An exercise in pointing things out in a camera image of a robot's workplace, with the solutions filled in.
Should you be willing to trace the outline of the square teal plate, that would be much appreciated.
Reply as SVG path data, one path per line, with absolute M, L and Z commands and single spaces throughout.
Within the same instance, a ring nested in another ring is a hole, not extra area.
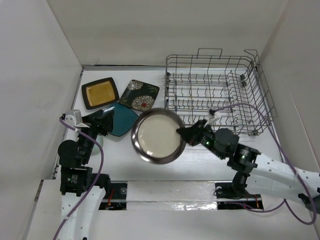
M 114 111 L 113 129 L 110 134 L 116 137 L 125 135 L 132 128 L 138 118 L 138 114 L 132 109 L 117 102 L 108 106 L 103 111 L 103 114 L 105 115 L 110 111 Z

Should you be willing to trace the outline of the round cream plate metallic rim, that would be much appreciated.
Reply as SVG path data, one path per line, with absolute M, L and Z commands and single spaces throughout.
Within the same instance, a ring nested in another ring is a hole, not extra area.
M 186 142 L 176 132 L 185 125 L 174 112 L 152 108 L 139 115 L 131 130 L 131 143 L 145 162 L 165 165 L 183 153 Z

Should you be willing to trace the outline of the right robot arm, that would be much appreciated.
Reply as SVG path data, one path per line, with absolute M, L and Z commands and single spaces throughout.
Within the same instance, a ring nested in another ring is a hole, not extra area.
M 286 199 L 320 212 L 320 174 L 280 162 L 239 143 L 228 128 L 212 130 L 206 120 L 176 131 L 190 146 L 203 145 L 236 174 L 231 191 L 237 197 L 260 194 Z

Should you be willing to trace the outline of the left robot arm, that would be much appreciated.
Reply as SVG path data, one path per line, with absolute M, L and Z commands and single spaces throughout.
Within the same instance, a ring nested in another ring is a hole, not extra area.
M 114 110 L 98 110 L 86 116 L 78 109 L 62 114 L 59 122 L 76 134 L 58 147 L 61 223 L 55 240 L 88 240 L 104 198 L 111 194 L 111 180 L 102 173 L 104 150 L 98 136 L 111 133 Z

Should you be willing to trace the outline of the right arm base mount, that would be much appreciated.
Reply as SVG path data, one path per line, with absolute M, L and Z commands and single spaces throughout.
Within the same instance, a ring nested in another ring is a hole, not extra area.
M 246 194 L 244 196 L 236 193 L 230 181 L 218 181 L 215 184 L 213 195 L 216 197 L 218 210 L 263 210 L 263 201 L 260 194 Z

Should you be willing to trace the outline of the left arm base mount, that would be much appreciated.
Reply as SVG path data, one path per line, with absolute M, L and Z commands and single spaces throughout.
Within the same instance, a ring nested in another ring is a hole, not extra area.
M 127 209 L 128 183 L 126 181 L 112 181 L 110 190 L 102 199 L 99 210 L 122 211 Z

